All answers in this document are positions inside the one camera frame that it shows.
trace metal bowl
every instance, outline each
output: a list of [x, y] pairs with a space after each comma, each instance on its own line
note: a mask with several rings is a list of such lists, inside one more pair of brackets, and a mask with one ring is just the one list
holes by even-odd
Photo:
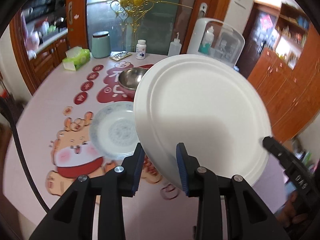
[[134, 97], [135, 91], [147, 69], [141, 67], [129, 68], [119, 75], [120, 89], [128, 96]]

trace metal bolt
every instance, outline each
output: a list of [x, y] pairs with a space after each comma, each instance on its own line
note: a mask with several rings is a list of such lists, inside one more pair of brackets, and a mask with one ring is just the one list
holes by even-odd
[[243, 178], [242, 178], [242, 176], [240, 176], [240, 175], [236, 175], [236, 176], [234, 176], [233, 178], [235, 179], [236, 182], [241, 182], [241, 181], [243, 181]]
[[198, 167], [197, 168], [197, 171], [199, 172], [199, 173], [206, 173], [207, 172], [207, 169], [205, 168], [205, 167]]
[[80, 176], [78, 177], [78, 180], [81, 181], [81, 182], [84, 182], [84, 181], [87, 180], [87, 178], [88, 178], [87, 175], [80, 175]]
[[115, 167], [115, 172], [121, 173], [122, 171], [124, 171], [124, 167], [122, 167], [122, 166], [116, 166]]

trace wall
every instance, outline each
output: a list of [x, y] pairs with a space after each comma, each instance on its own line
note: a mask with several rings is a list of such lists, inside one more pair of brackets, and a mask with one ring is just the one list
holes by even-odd
[[320, 158], [320, 114], [299, 135], [304, 149], [312, 153], [311, 159], [316, 163]]
[[224, 22], [243, 33], [247, 24], [253, 0], [230, 0], [228, 11]]
[[21, 76], [13, 53], [9, 26], [0, 38], [0, 71], [4, 83], [13, 97], [16, 100], [22, 99], [28, 102], [32, 96]]

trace plate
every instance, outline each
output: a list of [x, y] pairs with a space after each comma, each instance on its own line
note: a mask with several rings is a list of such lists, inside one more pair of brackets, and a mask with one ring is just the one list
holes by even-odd
[[93, 118], [89, 136], [105, 157], [122, 160], [133, 154], [139, 142], [133, 118], [133, 103], [107, 103]]
[[216, 175], [242, 175], [253, 185], [268, 153], [266, 108], [252, 85], [215, 59], [177, 55], [150, 68], [133, 103], [137, 134], [158, 171], [181, 189], [176, 145], [183, 142]]

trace dark door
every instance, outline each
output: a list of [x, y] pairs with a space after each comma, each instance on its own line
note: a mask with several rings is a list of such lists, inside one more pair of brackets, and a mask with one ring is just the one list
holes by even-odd
[[244, 49], [239, 57], [236, 66], [239, 72], [248, 78], [254, 66], [256, 65], [265, 43], [270, 37], [273, 26], [276, 23], [276, 16], [260, 11], [256, 8], [252, 9], [253, 15], [252, 29], [248, 37], [245, 39]]

